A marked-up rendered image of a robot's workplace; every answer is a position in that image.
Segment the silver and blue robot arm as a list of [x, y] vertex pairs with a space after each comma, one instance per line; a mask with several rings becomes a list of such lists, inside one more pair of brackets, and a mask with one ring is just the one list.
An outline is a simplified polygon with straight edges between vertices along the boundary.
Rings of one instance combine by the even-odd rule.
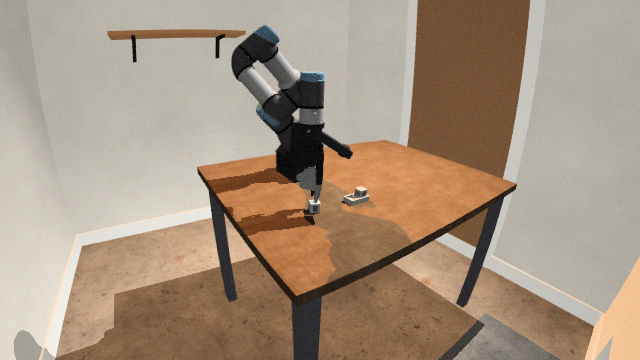
[[[270, 26], [262, 25], [235, 48], [231, 66], [236, 79], [258, 100], [257, 115], [277, 134], [282, 147], [290, 152], [291, 123], [323, 123], [325, 78], [321, 72], [294, 71], [279, 52], [279, 41], [280, 38]], [[252, 64], [257, 60], [279, 82], [280, 90], [277, 93], [255, 71]], [[297, 109], [299, 120], [292, 115]], [[348, 145], [340, 144], [322, 130], [316, 131], [317, 140], [336, 151], [340, 157], [351, 158], [353, 152]]]

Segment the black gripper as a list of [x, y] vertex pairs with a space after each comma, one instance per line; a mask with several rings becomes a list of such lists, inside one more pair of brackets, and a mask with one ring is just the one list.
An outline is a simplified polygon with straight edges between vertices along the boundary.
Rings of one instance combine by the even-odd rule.
[[300, 188], [311, 190], [314, 203], [317, 203], [323, 181], [324, 145], [314, 137], [317, 129], [324, 128], [324, 122], [316, 125], [298, 123], [291, 123], [290, 161], [293, 168], [304, 169], [296, 179], [300, 181]]

